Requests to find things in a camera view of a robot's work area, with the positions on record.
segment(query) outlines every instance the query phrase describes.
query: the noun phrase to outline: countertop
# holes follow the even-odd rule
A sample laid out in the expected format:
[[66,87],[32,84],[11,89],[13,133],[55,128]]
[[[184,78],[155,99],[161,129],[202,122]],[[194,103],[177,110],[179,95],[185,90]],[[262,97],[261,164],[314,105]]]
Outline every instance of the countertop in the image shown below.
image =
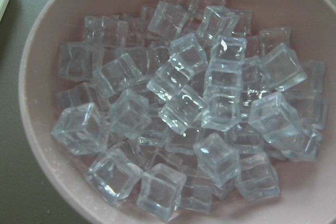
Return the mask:
[[0,22],[0,223],[87,224],[54,190],[28,145],[18,70],[28,33],[48,0],[10,0]]

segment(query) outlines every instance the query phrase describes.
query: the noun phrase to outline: bowl rim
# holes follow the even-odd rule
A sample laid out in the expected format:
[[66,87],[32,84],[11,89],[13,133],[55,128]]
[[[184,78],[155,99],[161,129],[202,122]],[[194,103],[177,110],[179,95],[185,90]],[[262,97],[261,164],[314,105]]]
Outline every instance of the bowl rim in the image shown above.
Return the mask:
[[[33,26],[31,27],[31,30],[27,36],[27,40],[25,42],[25,46],[22,52],[22,58],[19,66],[19,77],[18,77],[18,99],[19,99],[19,108],[20,108],[20,117],[21,121],[25,130],[26,137],[29,142],[29,146],[31,151],[34,154],[34,157],[39,164],[41,170],[45,174],[45,176],[48,178],[49,182],[52,184],[54,189],[58,192],[58,194],[82,217],[84,217],[86,220],[92,222],[92,223],[102,223],[99,219],[93,217],[92,215],[88,214],[86,211],[83,211],[83,205],[74,199],[73,197],[69,197],[68,189],[64,186],[63,183],[61,183],[59,180],[54,179],[55,175],[50,170],[50,167],[48,165],[48,162],[46,161],[45,157],[40,154],[39,148],[36,145],[36,134],[33,128],[33,125],[30,120],[24,120],[30,118],[30,113],[28,109],[28,101],[26,98],[26,75],[27,75],[27,61],[29,59],[31,48],[34,44],[34,37],[35,33],[38,30],[38,27],[44,20],[44,16],[47,13],[50,6],[54,4],[56,0],[49,0],[46,5],[43,7],[43,9],[38,14]],[[335,14],[336,14],[336,6],[330,1],[330,0],[321,0],[323,1]]]

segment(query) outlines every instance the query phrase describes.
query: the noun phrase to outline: gray table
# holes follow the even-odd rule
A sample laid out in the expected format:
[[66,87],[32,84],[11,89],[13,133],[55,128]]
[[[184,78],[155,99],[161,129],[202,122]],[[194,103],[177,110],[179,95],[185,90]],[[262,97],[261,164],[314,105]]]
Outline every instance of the gray table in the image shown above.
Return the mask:
[[48,0],[10,0],[0,22],[0,223],[87,223],[58,195],[29,148],[17,81],[25,40]]

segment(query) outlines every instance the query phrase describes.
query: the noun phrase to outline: pink bowl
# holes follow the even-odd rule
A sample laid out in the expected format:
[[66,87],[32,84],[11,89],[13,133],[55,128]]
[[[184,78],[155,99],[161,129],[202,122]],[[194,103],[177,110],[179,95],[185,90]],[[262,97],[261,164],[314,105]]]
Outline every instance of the pink bowl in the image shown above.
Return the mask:
[[[19,76],[21,115],[41,168],[80,214],[92,223],[159,223],[132,204],[109,206],[82,179],[69,155],[50,136],[59,111],[55,93],[66,83],[57,77],[58,47],[81,39],[83,18],[126,12],[158,0],[50,0],[38,16],[23,52]],[[171,223],[332,224],[336,222],[336,8],[327,0],[228,0],[229,7],[254,10],[253,32],[290,26],[300,60],[327,63],[324,95],[330,101],[325,142],[316,163],[279,162],[281,197],[247,203],[233,194],[209,216],[183,212]]]

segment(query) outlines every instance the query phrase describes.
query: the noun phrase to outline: pile of ice cubes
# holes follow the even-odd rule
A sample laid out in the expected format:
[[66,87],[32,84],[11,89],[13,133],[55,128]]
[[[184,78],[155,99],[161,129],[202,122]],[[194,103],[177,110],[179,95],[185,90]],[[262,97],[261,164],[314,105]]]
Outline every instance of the pile of ice cubes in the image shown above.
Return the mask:
[[111,205],[139,185],[137,206],[163,221],[209,213],[237,188],[278,196],[271,159],[315,161],[326,124],[324,62],[300,63],[290,28],[251,35],[252,10],[226,0],[163,0],[86,17],[85,40],[60,47],[53,137],[94,161],[84,174]]

